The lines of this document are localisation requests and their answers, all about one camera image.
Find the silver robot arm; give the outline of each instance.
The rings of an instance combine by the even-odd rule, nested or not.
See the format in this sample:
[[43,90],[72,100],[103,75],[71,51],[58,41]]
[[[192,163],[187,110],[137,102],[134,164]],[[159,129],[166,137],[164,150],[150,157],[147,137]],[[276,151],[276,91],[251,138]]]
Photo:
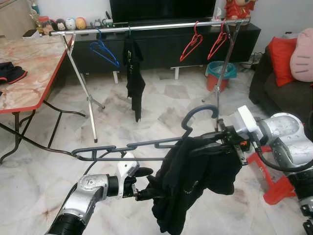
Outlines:
[[[134,158],[127,153],[124,158]],[[77,188],[64,202],[47,235],[81,235],[93,214],[95,204],[108,196],[127,197],[126,189],[134,189],[134,174],[139,169],[137,161],[119,162],[116,176],[85,175]]]
[[[313,235],[313,143],[306,137],[302,122],[287,113],[255,121],[246,106],[231,118],[238,134],[250,133],[250,141],[262,161],[289,178],[303,215],[309,217],[303,227],[308,235]],[[263,159],[260,145],[271,147],[278,166]]]

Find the black cabinet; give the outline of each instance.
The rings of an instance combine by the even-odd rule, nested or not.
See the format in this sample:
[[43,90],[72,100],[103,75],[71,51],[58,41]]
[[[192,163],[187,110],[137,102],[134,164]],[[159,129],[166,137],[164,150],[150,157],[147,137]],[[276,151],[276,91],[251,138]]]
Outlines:
[[[251,23],[242,26],[230,61],[242,62],[249,60],[260,32],[261,30]],[[198,33],[203,35],[203,42],[183,62],[180,62],[179,58],[193,36],[193,28],[133,31],[131,33],[144,57],[144,61],[141,63],[142,69],[169,68],[207,64],[208,53],[220,33],[220,27],[198,27]],[[102,39],[108,49],[123,64],[125,33],[103,34]],[[73,58],[80,72],[126,70],[124,65],[117,68],[91,51],[89,46],[92,42],[96,42],[96,39],[90,39],[90,35],[81,36],[75,42]],[[212,61],[224,60],[228,47],[229,42],[227,41],[220,47]]]

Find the sofa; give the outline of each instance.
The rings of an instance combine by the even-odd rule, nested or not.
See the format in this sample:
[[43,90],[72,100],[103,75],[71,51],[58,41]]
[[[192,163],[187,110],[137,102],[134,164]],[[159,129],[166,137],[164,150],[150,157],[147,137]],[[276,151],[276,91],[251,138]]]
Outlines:
[[309,121],[309,116],[313,109],[313,86],[311,83],[294,81],[278,87],[269,47],[256,68],[249,98],[269,115],[286,112],[297,116],[304,123],[307,136],[312,139],[312,120]]

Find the table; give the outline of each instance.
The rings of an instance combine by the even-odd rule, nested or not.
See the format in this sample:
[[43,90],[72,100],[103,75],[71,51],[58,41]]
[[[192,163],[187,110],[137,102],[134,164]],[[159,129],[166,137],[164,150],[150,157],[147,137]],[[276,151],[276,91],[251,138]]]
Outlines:
[[[5,41],[0,44],[0,63],[11,61],[15,66],[21,66],[25,71],[28,71],[25,78],[14,84],[0,85],[0,91],[3,92],[0,96],[0,114],[12,113],[15,116],[15,132],[17,133],[20,133],[20,126],[27,121],[20,133],[24,136],[36,109],[43,103],[58,111],[59,116],[47,149],[50,149],[52,145],[62,113],[78,114],[86,117],[86,115],[79,112],[58,109],[45,101],[65,56],[66,52],[60,38],[20,39]],[[31,115],[20,120],[20,112],[26,111],[32,111]],[[0,123],[0,127],[14,133],[14,130],[2,123]],[[15,147],[0,158],[0,164],[18,149],[21,140],[20,136],[15,135]]]

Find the television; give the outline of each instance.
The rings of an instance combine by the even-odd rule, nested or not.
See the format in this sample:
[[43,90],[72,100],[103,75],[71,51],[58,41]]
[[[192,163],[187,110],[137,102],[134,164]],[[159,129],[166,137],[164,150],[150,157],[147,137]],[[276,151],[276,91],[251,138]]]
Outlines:
[[212,17],[216,0],[110,0],[113,21],[201,19]]

